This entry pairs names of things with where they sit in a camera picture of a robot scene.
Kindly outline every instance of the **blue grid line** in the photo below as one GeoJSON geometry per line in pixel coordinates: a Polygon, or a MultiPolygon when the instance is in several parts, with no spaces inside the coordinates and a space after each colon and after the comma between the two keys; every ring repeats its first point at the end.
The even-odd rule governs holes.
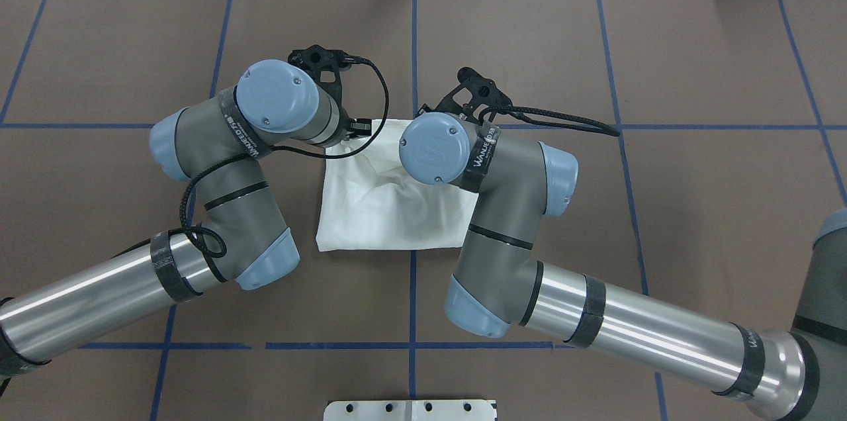
{"type": "MultiPolygon", "coordinates": [[[[412,0],[412,118],[418,115],[418,0],[412,0]]],[[[418,252],[409,252],[409,398],[418,397],[418,252]]]]}
{"type": "Polygon", "coordinates": [[[817,102],[815,101],[815,94],[811,91],[811,84],[809,83],[809,77],[805,73],[805,66],[803,66],[803,60],[799,56],[799,50],[797,49],[797,43],[795,38],[793,37],[793,32],[791,31],[791,24],[789,23],[789,16],[785,11],[785,4],[783,0],[777,0],[778,4],[780,4],[780,13],[783,16],[783,24],[785,25],[785,33],[787,37],[789,37],[789,43],[791,44],[791,50],[793,51],[793,55],[795,55],[795,60],[797,61],[797,68],[799,69],[799,75],[803,80],[803,86],[805,87],[805,93],[808,95],[809,104],[811,105],[811,110],[815,114],[815,121],[817,122],[817,128],[821,132],[821,138],[823,140],[823,146],[826,148],[826,156],[829,158],[829,165],[832,167],[832,172],[835,174],[835,183],[838,185],[838,191],[841,192],[841,201],[844,203],[844,206],[847,206],[847,191],[844,189],[844,181],[841,180],[841,172],[838,170],[838,164],[835,162],[835,155],[832,153],[832,147],[829,146],[829,137],[826,136],[826,129],[823,128],[823,119],[821,119],[821,112],[817,108],[817,102]]]}
{"type": "Polygon", "coordinates": [[[80,350],[161,350],[164,344],[159,342],[91,342],[82,345],[80,350]]]}
{"type": "Polygon", "coordinates": [[[418,0],[412,0],[412,118],[418,113],[418,0]]]}
{"type": "Polygon", "coordinates": [[[418,343],[418,252],[412,250],[409,255],[409,397],[418,397],[416,373],[418,343]]]}
{"type": "Polygon", "coordinates": [[[9,105],[12,104],[12,95],[15,94],[15,87],[18,86],[18,78],[21,77],[21,71],[24,69],[24,62],[26,62],[26,55],[30,53],[30,45],[32,44],[32,39],[36,36],[36,29],[38,29],[38,23],[42,20],[42,14],[44,14],[44,8],[48,4],[48,0],[42,0],[42,2],[38,6],[38,12],[36,12],[36,18],[32,21],[32,27],[30,28],[30,34],[26,38],[26,43],[24,44],[24,50],[21,51],[21,58],[18,60],[18,66],[15,68],[15,74],[12,77],[12,83],[9,84],[9,91],[6,92],[6,99],[3,102],[3,109],[0,109],[0,123],[3,122],[3,119],[6,119],[6,112],[9,111],[9,105]]]}
{"type": "MultiPolygon", "coordinates": [[[[226,0],[226,7],[224,9],[224,22],[221,24],[220,30],[220,41],[218,41],[218,53],[215,57],[214,63],[214,71],[212,72],[212,85],[209,89],[209,98],[213,98],[215,95],[215,91],[218,86],[218,72],[220,72],[220,62],[221,59],[224,58],[224,45],[226,43],[226,29],[228,23],[230,22],[230,9],[232,8],[232,0],[226,0]]],[[[188,222],[191,223],[191,220],[194,219],[194,205],[196,202],[196,197],[192,194],[191,200],[188,203],[187,208],[187,218],[188,222]]],[[[170,350],[173,349],[172,343],[170,342],[172,334],[173,334],[173,321],[176,318],[176,304],[170,307],[169,312],[167,313],[167,325],[165,325],[164,330],[164,342],[163,347],[161,348],[161,359],[159,361],[159,371],[156,379],[156,389],[154,391],[154,402],[152,403],[152,407],[150,409],[150,421],[156,421],[158,417],[158,409],[159,403],[161,402],[161,390],[163,390],[164,386],[164,375],[167,371],[167,355],[169,355],[170,350]]],[[[181,344],[181,346],[190,346],[190,348],[184,348],[187,350],[197,349],[200,346],[227,346],[227,344],[181,344]]]]}
{"type": "Polygon", "coordinates": [[[220,27],[220,41],[218,42],[218,57],[214,61],[214,71],[212,72],[212,87],[209,89],[209,98],[213,98],[218,90],[218,74],[220,74],[220,62],[224,58],[224,44],[226,43],[226,29],[230,25],[230,10],[232,9],[232,0],[226,0],[226,8],[224,9],[224,24],[220,27]]]}
{"type": "MultiPolygon", "coordinates": [[[[600,30],[603,38],[603,51],[605,53],[605,70],[609,77],[609,91],[611,93],[611,106],[615,113],[615,124],[618,128],[622,128],[621,110],[617,104],[617,86],[615,85],[615,72],[611,65],[611,50],[609,49],[609,34],[605,27],[605,14],[603,13],[603,0],[597,0],[597,13],[600,17],[600,30]]],[[[627,159],[626,144],[623,141],[623,129],[620,137],[617,138],[617,145],[621,152],[621,162],[623,164],[623,180],[627,188],[627,201],[629,202],[629,219],[632,223],[633,232],[635,232],[635,245],[638,250],[638,264],[641,270],[641,291],[644,295],[650,294],[650,289],[647,286],[647,270],[644,265],[644,250],[641,246],[641,231],[638,226],[638,215],[635,212],[635,198],[633,197],[632,180],[629,177],[629,159],[627,159]]],[[[662,421],[668,421],[668,408],[665,404],[665,390],[662,384],[662,374],[654,373],[656,377],[656,396],[659,401],[659,415],[662,421]]]]}
{"type": "Polygon", "coordinates": [[[159,359],[159,371],[156,376],[156,389],[154,390],[154,402],[150,408],[150,421],[156,421],[158,417],[159,402],[161,402],[161,388],[164,386],[164,373],[167,370],[167,354],[169,354],[170,337],[173,334],[173,319],[176,317],[176,304],[170,306],[167,311],[167,325],[164,330],[164,342],[161,343],[161,357],[159,359]]]}
{"type": "Polygon", "coordinates": [[[266,350],[408,350],[408,342],[267,342],[266,350]]]}
{"type": "Polygon", "coordinates": [[[553,342],[267,342],[266,350],[572,350],[553,342]]]}

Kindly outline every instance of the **light blue joint cap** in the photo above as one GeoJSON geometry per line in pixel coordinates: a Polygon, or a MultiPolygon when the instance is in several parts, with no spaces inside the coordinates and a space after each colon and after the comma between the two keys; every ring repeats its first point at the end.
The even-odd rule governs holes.
{"type": "Polygon", "coordinates": [[[279,237],[267,246],[265,252],[236,277],[238,285],[245,291],[252,291],[288,275],[300,262],[300,253],[291,237],[291,228],[279,234],[279,237]]]}
{"type": "Polygon", "coordinates": [[[318,112],[318,86],[305,71],[282,61],[256,62],[236,87],[238,108],[266,132],[294,132],[318,112]]]}
{"type": "Polygon", "coordinates": [[[544,167],[547,171],[547,209],[544,213],[545,216],[562,216],[577,187],[580,164],[568,152],[547,146],[541,141],[538,144],[544,153],[544,167]]]}
{"type": "Polygon", "coordinates": [[[182,167],[179,165],[179,159],[176,158],[176,123],[179,120],[179,115],[188,107],[183,108],[177,113],[173,113],[161,122],[158,122],[150,129],[150,152],[154,155],[157,164],[167,176],[178,181],[188,181],[191,179],[182,167]]]}
{"type": "Polygon", "coordinates": [[[470,155],[468,132],[444,113],[424,113],[400,137],[400,163],[424,185],[446,185],[461,176],[470,155]]]}
{"type": "Polygon", "coordinates": [[[823,236],[829,233],[834,233],[838,229],[843,228],[847,228],[847,207],[836,210],[836,212],[833,212],[826,217],[826,220],[823,221],[820,233],[817,234],[815,244],[817,244],[817,241],[823,236]]]}
{"type": "Polygon", "coordinates": [[[450,289],[447,290],[447,301],[444,302],[444,312],[447,318],[458,328],[478,336],[500,338],[505,336],[509,324],[500,320],[499,316],[474,299],[468,291],[456,280],[450,277],[450,289]]]}

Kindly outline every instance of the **blue tape line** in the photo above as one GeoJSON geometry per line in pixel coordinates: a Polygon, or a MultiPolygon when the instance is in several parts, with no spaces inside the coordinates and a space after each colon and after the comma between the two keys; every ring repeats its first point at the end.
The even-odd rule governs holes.
{"type": "Polygon", "coordinates": [[[553,350],[572,349],[570,346],[557,345],[553,342],[418,342],[419,350],[553,350]]]}
{"type": "MultiPolygon", "coordinates": [[[[621,110],[617,104],[617,86],[615,85],[615,74],[611,66],[611,50],[609,49],[609,34],[605,27],[605,14],[603,13],[603,0],[597,0],[597,12],[600,16],[600,29],[603,36],[603,51],[605,52],[605,70],[609,76],[609,89],[611,92],[611,106],[615,111],[615,124],[621,129],[621,135],[617,138],[617,146],[621,152],[621,162],[623,164],[623,180],[627,187],[627,202],[629,202],[629,220],[635,232],[635,246],[638,250],[638,265],[641,271],[641,292],[644,295],[650,294],[650,288],[647,285],[647,270],[644,265],[644,250],[641,246],[641,231],[638,226],[638,214],[635,212],[635,198],[633,197],[632,180],[629,177],[629,159],[627,159],[626,144],[623,141],[623,125],[621,120],[621,110]]],[[[656,396],[659,399],[659,413],[662,415],[662,421],[668,421],[668,408],[665,403],[665,388],[662,384],[662,376],[656,373],[656,396]]]]}
{"type": "Polygon", "coordinates": [[[169,350],[252,350],[253,347],[243,343],[171,343],[169,350]]]}
{"type": "Polygon", "coordinates": [[[793,32],[791,31],[791,24],[789,23],[789,16],[785,11],[785,4],[783,0],[777,0],[778,4],[780,4],[780,13],[783,15],[783,24],[785,25],[785,32],[789,36],[789,43],[791,44],[791,51],[793,51],[793,55],[795,55],[795,60],[797,61],[797,68],[799,68],[799,75],[803,80],[803,86],[805,87],[805,93],[808,95],[809,104],[811,105],[811,111],[815,114],[815,121],[817,122],[817,128],[821,132],[821,138],[823,140],[823,146],[826,149],[826,156],[829,158],[829,165],[832,167],[832,172],[835,174],[835,183],[838,185],[838,191],[841,192],[841,201],[844,203],[844,206],[847,206],[847,191],[844,188],[844,181],[841,180],[841,171],[838,170],[838,164],[835,162],[835,155],[832,153],[832,147],[829,146],[829,137],[826,136],[826,129],[823,126],[823,119],[821,119],[821,112],[817,108],[817,102],[815,101],[815,94],[811,91],[811,84],[809,83],[809,77],[805,73],[805,66],[803,66],[803,60],[799,56],[799,50],[797,49],[797,43],[793,38],[793,32]]]}
{"type": "Polygon", "coordinates": [[[409,398],[418,397],[418,376],[416,373],[418,342],[418,252],[409,253],[409,398]]]}
{"type": "Polygon", "coordinates": [[[224,58],[224,44],[226,44],[226,29],[230,25],[230,10],[232,9],[232,0],[226,0],[226,9],[224,10],[224,24],[220,27],[220,41],[218,42],[218,57],[214,62],[214,72],[212,73],[212,88],[209,89],[209,98],[213,98],[218,91],[218,74],[220,74],[220,61],[224,58]]]}
{"type": "Polygon", "coordinates": [[[173,319],[176,318],[176,304],[170,306],[167,312],[167,325],[164,328],[164,342],[161,347],[161,358],[159,359],[159,371],[156,376],[156,390],[154,391],[154,403],[150,408],[150,421],[156,421],[158,407],[161,400],[161,388],[164,386],[164,373],[167,370],[167,354],[169,353],[170,337],[173,334],[173,319]]]}
{"type": "Polygon", "coordinates": [[[571,350],[553,342],[267,342],[266,350],[571,350]]]}
{"type": "Polygon", "coordinates": [[[9,111],[9,105],[12,104],[12,95],[15,94],[15,87],[18,86],[18,78],[21,77],[21,71],[24,69],[24,62],[26,61],[26,55],[30,53],[30,45],[32,44],[32,39],[36,36],[36,29],[38,28],[38,23],[42,20],[42,14],[44,14],[44,8],[48,4],[48,0],[42,0],[42,2],[38,6],[38,12],[36,12],[36,18],[32,21],[32,27],[30,28],[30,35],[26,38],[26,43],[24,44],[24,50],[21,52],[21,58],[18,59],[18,66],[15,68],[15,74],[12,77],[12,83],[9,84],[9,91],[6,92],[6,101],[3,102],[3,109],[0,109],[0,123],[3,122],[3,119],[6,118],[6,112],[9,111]]]}
{"type": "Polygon", "coordinates": [[[668,421],[668,404],[665,403],[665,384],[662,382],[661,373],[653,373],[656,375],[656,392],[659,394],[659,415],[662,416],[662,421],[668,421]]]}
{"type": "Polygon", "coordinates": [[[25,129],[151,129],[154,123],[0,123],[0,128],[25,129]]]}
{"type": "Polygon", "coordinates": [[[407,350],[406,342],[306,342],[265,344],[266,350],[407,350]]]}
{"type": "Polygon", "coordinates": [[[418,115],[418,0],[412,0],[412,118],[418,115]]]}
{"type": "Polygon", "coordinates": [[[82,345],[80,350],[161,350],[158,342],[91,342],[82,345]]]}

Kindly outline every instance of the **black wire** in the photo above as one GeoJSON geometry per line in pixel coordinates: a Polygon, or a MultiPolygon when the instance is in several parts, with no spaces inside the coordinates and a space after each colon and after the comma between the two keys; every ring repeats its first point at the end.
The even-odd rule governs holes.
{"type": "Polygon", "coordinates": [[[584,131],[584,132],[599,132],[599,134],[607,134],[609,136],[618,137],[621,132],[617,131],[614,126],[609,126],[604,122],[598,122],[598,120],[592,120],[586,117],[578,117],[575,115],[568,115],[566,113],[559,113],[558,111],[544,110],[541,108],[532,108],[532,107],[488,107],[479,113],[478,119],[482,121],[485,115],[493,113],[500,113],[502,115],[510,115],[512,117],[521,120],[522,122],[531,123],[533,125],[541,125],[541,126],[553,126],[554,128],[568,128],[572,130],[584,131]],[[530,115],[539,115],[542,117],[555,118],[557,120],[567,120],[568,122],[577,122],[580,125],[571,125],[569,123],[559,123],[559,122],[547,122],[546,120],[536,120],[534,118],[527,117],[524,113],[529,113],[530,115]]]}
{"type": "Polygon", "coordinates": [[[376,140],[376,137],[379,135],[379,132],[381,132],[382,128],[385,126],[385,120],[388,119],[388,84],[385,83],[385,78],[382,76],[382,72],[380,72],[379,69],[376,68],[376,65],[374,65],[373,62],[370,62],[368,59],[362,57],[354,57],[354,59],[356,59],[354,63],[366,65],[373,69],[373,72],[379,78],[379,83],[382,84],[383,92],[385,92],[385,107],[382,111],[382,120],[381,122],[379,122],[379,127],[376,129],[375,132],[373,132],[373,135],[371,135],[369,140],[366,141],[365,144],[363,144],[362,146],[358,147],[356,150],[352,150],[352,152],[349,153],[344,153],[343,155],[324,155],[321,153],[312,153],[307,152],[306,150],[301,150],[300,148],[295,148],[293,146],[271,146],[270,149],[272,149],[274,152],[292,152],[297,153],[298,155],[312,156],[312,158],[320,158],[322,160],[339,160],[342,158],[350,158],[350,156],[358,155],[359,153],[364,152],[365,148],[368,148],[370,144],[373,143],[373,140],[376,140]]]}
{"type": "Polygon", "coordinates": [[[6,392],[6,388],[9,387],[9,381],[12,381],[11,378],[6,378],[3,381],[3,384],[0,384],[0,398],[3,397],[3,393],[6,392]]]}
{"type": "MultiPolygon", "coordinates": [[[[369,140],[366,141],[365,144],[363,144],[362,146],[360,146],[356,150],[352,150],[352,152],[349,152],[349,153],[344,153],[343,155],[323,155],[321,153],[306,152],[306,150],[294,148],[293,146],[271,146],[270,148],[274,152],[292,152],[292,153],[297,153],[298,155],[312,156],[312,158],[320,158],[320,159],[324,159],[324,160],[339,160],[339,159],[342,159],[342,158],[350,158],[350,156],[354,156],[354,155],[357,155],[357,154],[363,152],[363,150],[368,148],[370,146],[370,144],[373,143],[373,140],[376,140],[376,137],[379,136],[379,132],[381,132],[382,128],[385,126],[385,120],[388,119],[388,105],[389,105],[388,84],[385,83],[385,78],[382,76],[382,72],[379,71],[379,69],[377,68],[375,63],[373,63],[372,61],[369,61],[368,59],[365,59],[363,57],[352,57],[352,59],[353,59],[352,63],[354,63],[354,64],[366,65],[366,66],[369,66],[370,68],[373,69],[373,72],[379,78],[379,83],[382,84],[382,89],[385,93],[385,106],[384,106],[384,110],[383,110],[383,113],[382,113],[382,120],[381,120],[381,122],[379,122],[379,127],[376,129],[375,132],[373,132],[373,134],[371,135],[369,140]]],[[[212,231],[212,229],[204,228],[202,226],[189,226],[188,225],[188,201],[191,200],[191,194],[193,194],[194,188],[197,186],[197,183],[200,183],[200,180],[202,180],[203,177],[206,177],[209,174],[214,173],[215,171],[219,170],[220,168],[224,167],[225,165],[233,164],[234,162],[239,162],[241,160],[248,159],[250,157],[251,156],[248,155],[247,153],[241,153],[241,155],[232,156],[232,158],[227,158],[224,161],[217,162],[217,164],[211,165],[211,167],[208,167],[205,170],[203,170],[202,173],[199,173],[199,174],[197,174],[197,176],[194,176],[188,182],[188,185],[185,186],[185,191],[182,192],[182,199],[179,201],[179,228],[171,229],[170,231],[167,231],[167,237],[170,237],[170,236],[176,235],[176,234],[185,234],[185,237],[187,237],[188,241],[191,241],[191,245],[196,247],[197,250],[200,250],[200,252],[202,252],[202,254],[204,256],[208,256],[208,257],[212,257],[212,258],[221,258],[221,257],[225,256],[226,252],[227,252],[226,244],[224,243],[224,238],[222,238],[220,236],[220,234],[216,233],[215,231],[212,231]],[[218,246],[220,246],[220,250],[217,250],[217,252],[215,252],[215,250],[209,249],[208,246],[206,245],[206,240],[204,240],[203,237],[197,237],[199,235],[208,235],[212,239],[215,239],[215,242],[217,242],[218,246]]],[[[148,244],[150,244],[149,239],[142,240],[139,243],[137,243],[136,245],[130,246],[129,248],[123,250],[123,252],[118,253],[117,255],[115,255],[115,257],[126,254],[127,252],[130,252],[130,250],[135,250],[135,249],[138,249],[139,247],[143,247],[143,246],[146,246],[148,244]]]]}

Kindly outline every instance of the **table surface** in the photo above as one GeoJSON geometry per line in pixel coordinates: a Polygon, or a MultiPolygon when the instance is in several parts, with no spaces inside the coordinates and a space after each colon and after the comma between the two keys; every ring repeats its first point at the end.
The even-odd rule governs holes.
{"type": "MultiPolygon", "coordinates": [[[[0,297],[175,226],[148,153],[163,117],[318,43],[372,59],[408,118],[472,66],[516,105],[620,138],[507,124],[580,182],[535,255],[716,318],[789,328],[826,214],[847,204],[835,0],[0,0],[0,297]]],[[[345,106],[381,90],[345,74],[345,106]]],[[[318,252],[323,164],[263,161],[300,267],[149,316],[13,379],[3,419],[320,419],[329,400],[481,397],[501,419],[753,419],[743,405],[514,327],[454,327],[458,250],[318,252]]],[[[202,220],[202,213],[195,215],[202,220]]]]}

